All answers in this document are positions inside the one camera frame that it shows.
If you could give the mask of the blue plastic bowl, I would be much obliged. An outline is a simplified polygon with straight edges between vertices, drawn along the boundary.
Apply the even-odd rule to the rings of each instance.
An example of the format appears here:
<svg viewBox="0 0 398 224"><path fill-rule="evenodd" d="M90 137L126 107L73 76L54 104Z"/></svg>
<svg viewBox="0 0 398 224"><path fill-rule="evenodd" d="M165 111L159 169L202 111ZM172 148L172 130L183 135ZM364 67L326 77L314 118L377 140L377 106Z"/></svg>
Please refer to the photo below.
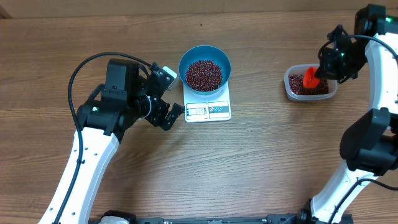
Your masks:
<svg viewBox="0 0 398 224"><path fill-rule="evenodd" d="M214 63L219 65L223 71L223 84L217 89L208 92L201 92L191 89L186 81L185 75L188 70L188 66L197 62L199 60L212 60ZM229 78L231 76L231 62L229 61L228 56L219 48L216 48L211 45L199 45L190 50L188 50L180 60L178 71L180 75L180 79L184 86L191 89L192 92L198 95L211 95L217 92L221 87L228 83Z"/></svg>

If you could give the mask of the orange measuring scoop blue handle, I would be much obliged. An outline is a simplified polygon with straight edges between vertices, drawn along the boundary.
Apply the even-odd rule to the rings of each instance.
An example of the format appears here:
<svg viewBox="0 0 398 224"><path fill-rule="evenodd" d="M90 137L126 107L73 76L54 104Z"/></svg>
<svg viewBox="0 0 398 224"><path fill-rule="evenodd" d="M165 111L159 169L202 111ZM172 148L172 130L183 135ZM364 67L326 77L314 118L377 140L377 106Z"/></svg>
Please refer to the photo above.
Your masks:
<svg viewBox="0 0 398 224"><path fill-rule="evenodd" d="M319 83L320 79L315 76L317 69L315 67L309 67L305 72L303 77L303 87L304 88L316 88Z"/></svg>

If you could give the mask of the red adzuki beans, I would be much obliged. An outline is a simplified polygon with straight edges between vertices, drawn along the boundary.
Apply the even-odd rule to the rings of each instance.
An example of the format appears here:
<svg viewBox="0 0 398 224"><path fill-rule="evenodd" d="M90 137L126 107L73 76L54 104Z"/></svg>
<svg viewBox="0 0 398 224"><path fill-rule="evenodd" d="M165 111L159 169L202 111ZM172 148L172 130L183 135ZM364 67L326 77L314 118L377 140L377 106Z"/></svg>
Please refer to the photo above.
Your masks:
<svg viewBox="0 0 398 224"><path fill-rule="evenodd" d="M212 60L199 60L188 66L185 81L191 89L196 91L217 90L224 81L223 71Z"/></svg>

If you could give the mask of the white digital kitchen scale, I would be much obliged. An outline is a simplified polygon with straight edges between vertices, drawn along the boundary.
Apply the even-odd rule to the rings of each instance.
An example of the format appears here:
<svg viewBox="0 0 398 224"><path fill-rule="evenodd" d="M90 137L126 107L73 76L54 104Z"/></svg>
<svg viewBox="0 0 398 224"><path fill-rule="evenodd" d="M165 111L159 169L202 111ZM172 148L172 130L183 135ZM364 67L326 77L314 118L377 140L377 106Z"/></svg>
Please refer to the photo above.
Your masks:
<svg viewBox="0 0 398 224"><path fill-rule="evenodd" d="M187 123L229 121L232 117L228 83L211 95L198 95L184 86L183 98Z"/></svg>

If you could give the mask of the clear plastic bean container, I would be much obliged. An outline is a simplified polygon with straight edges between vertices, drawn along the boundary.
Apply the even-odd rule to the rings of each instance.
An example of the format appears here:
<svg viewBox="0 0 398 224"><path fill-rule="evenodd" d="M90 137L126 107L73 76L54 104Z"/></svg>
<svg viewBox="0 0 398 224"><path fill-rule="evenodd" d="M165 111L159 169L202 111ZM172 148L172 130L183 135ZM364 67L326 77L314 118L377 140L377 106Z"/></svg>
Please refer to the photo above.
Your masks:
<svg viewBox="0 0 398 224"><path fill-rule="evenodd" d="M306 71L312 68L314 71L319 64L302 64L290 67L284 76L287 98L292 101L314 101L331 98L338 89L336 80L321 80L315 88L305 88L303 79Z"/></svg>

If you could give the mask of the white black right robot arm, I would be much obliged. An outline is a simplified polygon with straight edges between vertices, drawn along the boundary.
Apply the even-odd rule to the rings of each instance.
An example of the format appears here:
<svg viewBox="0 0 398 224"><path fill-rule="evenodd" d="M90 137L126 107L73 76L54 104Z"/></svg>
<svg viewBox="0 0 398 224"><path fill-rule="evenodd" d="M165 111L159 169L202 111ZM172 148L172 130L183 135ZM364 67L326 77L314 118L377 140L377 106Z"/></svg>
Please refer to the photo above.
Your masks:
<svg viewBox="0 0 398 224"><path fill-rule="evenodd" d="M386 188L377 178L397 169L397 18L368 4L356 13L352 35L337 26L327 37L304 87L321 80L342 84L368 65L369 110L344 132L336 172L290 223L352 223L345 214L350 203L370 183Z"/></svg>

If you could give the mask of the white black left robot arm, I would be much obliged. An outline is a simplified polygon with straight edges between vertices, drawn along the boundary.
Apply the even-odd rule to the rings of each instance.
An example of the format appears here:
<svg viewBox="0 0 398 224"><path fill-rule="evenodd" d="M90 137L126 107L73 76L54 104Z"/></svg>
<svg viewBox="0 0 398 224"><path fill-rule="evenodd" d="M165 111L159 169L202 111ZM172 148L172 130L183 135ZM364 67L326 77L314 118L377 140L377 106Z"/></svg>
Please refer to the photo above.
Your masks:
<svg viewBox="0 0 398 224"><path fill-rule="evenodd" d="M104 172L138 119L169 130L183 107L161 99L178 80L169 67L112 58L106 81L75 111L77 129L63 175L41 223L88 223Z"/></svg>

